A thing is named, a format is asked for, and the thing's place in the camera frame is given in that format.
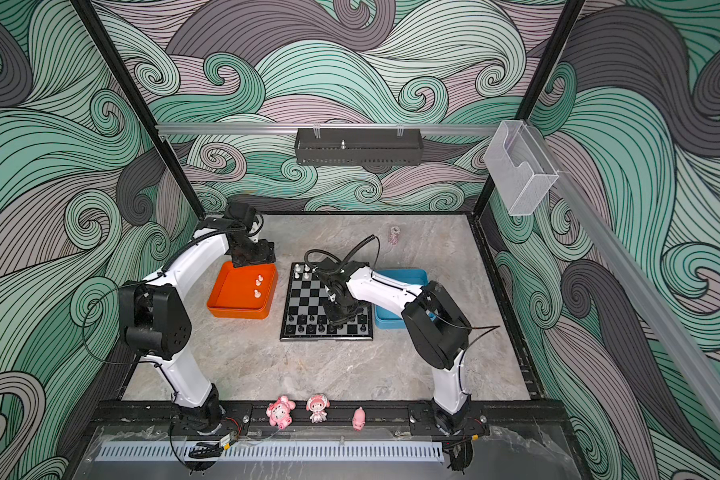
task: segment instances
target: black post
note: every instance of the black post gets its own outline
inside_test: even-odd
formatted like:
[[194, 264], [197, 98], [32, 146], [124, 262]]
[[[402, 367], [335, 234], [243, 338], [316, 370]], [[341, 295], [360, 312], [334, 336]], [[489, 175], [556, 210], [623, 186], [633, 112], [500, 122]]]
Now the black post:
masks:
[[[547, 84], [547, 79], [552, 75], [552, 71], [557, 65], [557, 59], [560, 58], [560, 54], [563, 53], [563, 48], [568, 40], [570, 31], [574, 29], [576, 19], [581, 13], [581, 9], [584, 6], [586, 0], [568, 0], [560, 17], [557, 19], [557, 24], [552, 31], [552, 35], [547, 40], [547, 47], [544, 49], [544, 53], [541, 55], [541, 62], [534, 72], [533, 78], [530, 80], [528, 90], [523, 96], [523, 101], [520, 102], [518, 112], [515, 114], [515, 120], [528, 120], [531, 112], [534, 110], [536, 102], [541, 96], [541, 92], [544, 90], [544, 86]], [[493, 193], [496, 185], [491, 178], [485, 182], [478, 201], [474, 204], [474, 210], [472, 213], [476, 216], [480, 216], [485, 209], [485, 205], [488, 204], [490, 194]]]
[[205, 218], [205, 209], [202, 207], [200, 198], [197, 197], [195, 190], [192, 188], [192, 184], [184, 174], [184, 170], [181, 168], [179, 159], [176, 157], [176, 153], [170, 146], [167, 140], [160, 138], [160, 134], [157, 133], [157, 120], [155, 120], [150, 108], [147, 106], [144, 99], [139, 93], [139, 89], [136, 87], [136, 83], [128, 74], [125, 63], [120, 57], [120, 54], [115, 48], [115, 44], [112, 42], [112, 38], [106, 33], [104, 24], [101, 23], [99, 15], [96, 14], [94, 6], [90, 3], [90, 0], [70, 0], [74, 9], [77, 11], [80, 20], [83, 21], [86, 30], [90, 37], [94, 40], [96, 47], [99, 49], [99, 53], [104, 57], [104, 61], [112, 71], [112, 75], [115, 76], [117, 83], [125, 93], [126, 100], [130, 103], [130, 106], [136, 112], [136, 116], [142, 125], [146, 129], [152, 139], [152, 143], [155, 145], [155, 149], [160, 157], [168, 167], [168, 171], [171, 172], [173, 178], [176, 179], [176, 183], [181, 188], [187, 201], [190, 202], [192, 210], [199, 219]]

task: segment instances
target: patterned backdrop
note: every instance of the patterned backdrop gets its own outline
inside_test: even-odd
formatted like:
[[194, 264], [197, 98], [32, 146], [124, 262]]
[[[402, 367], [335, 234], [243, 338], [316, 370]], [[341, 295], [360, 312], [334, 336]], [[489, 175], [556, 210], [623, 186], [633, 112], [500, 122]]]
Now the patterned backdrop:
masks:
[[[720, 372], [720, 0], [587, 12], [532, 121]], [[720, 479], [720, 433], [566, 201], [487, 234], [596, 478]]]
[[[59, 478], [127, 366], [81, 345], [89, 306], [154, 271], [191, 235], [172, 177], [133, 191], [156, 160], [67, 0], [0, 0], [0, 479]], [[111, 361], [116, 296], [86, 322]]]
[[[95, 0], [158, 121], [230, 123], [512, 118], [563, 4]], [[229, 196], [267, 210], [471, 210], [488, 176], [486, 138], [430, 137], [425, 164], [373, 171], [297, 165], [293, 136], [172, 141], [211, 210]]]

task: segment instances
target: pink figurine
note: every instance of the pink figurine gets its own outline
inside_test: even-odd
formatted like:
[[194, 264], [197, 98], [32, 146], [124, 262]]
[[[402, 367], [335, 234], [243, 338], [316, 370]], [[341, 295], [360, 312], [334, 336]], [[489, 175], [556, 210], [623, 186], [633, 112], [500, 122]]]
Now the pink figurine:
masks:
[[331, 403], [328, 401], [328, 398], [325, 395], [321, 393], [316, 393], [315, 395], [311, 396], [309, 400], [307, 400], [307, 410], [312, 412], [312, 414], [309, 416], [309, 419], [312, 420], [312, 423], [320, 423], [325, 420], [328, 416], [328, 414], [326, 413], [326, 408], [330, 406]]
[[269, 425], [277, 425], [281, 430], [291, 425], [291, 422], [293, 422], [291, 410], [294, 408], [296, 408], [296, 403], [293, 400], [288, 400], [288, 397], [285, 395], [278, 398], [277, 402], [270, 403], [266, 410], [266, 415], [269, 417]]
[[355, 410], [355, 416], [352, 418], [352, 427], [358, 432], [365, 426], [365, 410], [362, 407]]

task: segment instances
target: pink character figurine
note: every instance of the pink character figurine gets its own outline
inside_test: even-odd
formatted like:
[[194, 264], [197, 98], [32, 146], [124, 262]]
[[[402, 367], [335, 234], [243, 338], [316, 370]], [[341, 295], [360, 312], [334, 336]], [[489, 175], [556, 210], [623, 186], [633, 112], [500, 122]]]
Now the pink character figurine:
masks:
[[266, 415], [269, 417], [269, 425], [277, 425], [281, 430], [291, 425], [291, 422], [293, 422], [291, 410], [294, 408], [296, 408], [296, 403], [293, 400], [288, 400], [288, 397], [285, 395], [278, 398], [277, 402], [270, 403], [269, 408], [266, 410]]
[[312, 420], [312, 423], [320, 423], [325, 420], [328, 416], [328, 414], [326, 413], [326, 408], [330, 406], [331, 403], [328, 401], [328, 398], [325, 395], [321, 393], [316, 393], [315, 395], [311, 396], [309, 400], [307, 400], [307, 410], [312, 412], [312, 414], [309, 416], [309, 419]]
[[365, 410], [362, 407], [355, 410], [355, 416], [352, 418], [352, 427], [358, 432], [365, 426]]

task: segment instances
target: pink pig toy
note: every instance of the pink pig toy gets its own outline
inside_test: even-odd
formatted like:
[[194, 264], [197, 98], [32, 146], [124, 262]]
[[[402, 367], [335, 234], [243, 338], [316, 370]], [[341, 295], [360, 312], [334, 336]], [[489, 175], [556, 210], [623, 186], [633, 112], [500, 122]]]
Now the pink pig toy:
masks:
[[277, 425], [281, 430], [291, 425], [291, 422], [293, 422], [291, 410], [294, 408], [296, 408], [296, 403], [293, 400], [288, 400], [288, 397], [285, 395], [278, 398], [277, 402], [270, 403], [266, 410], [266, 415], [269, 417], [269, 425]]
[[352, 427], [358, 432], [365, 426], [365, 410], [362, 407], [355, 410], [355, 416], [352, 418]]
[[328, 416], [328, 414], [326, 414], [326, 408], [330, 406], [331, 403], [328, 401], [328, 398], [321, 393], [316, 393], [309, 397], [309, 400], [307, 400], [307, 410], [312, 412], [309, 416], [312, 423], [320, 423], [325, 420]]

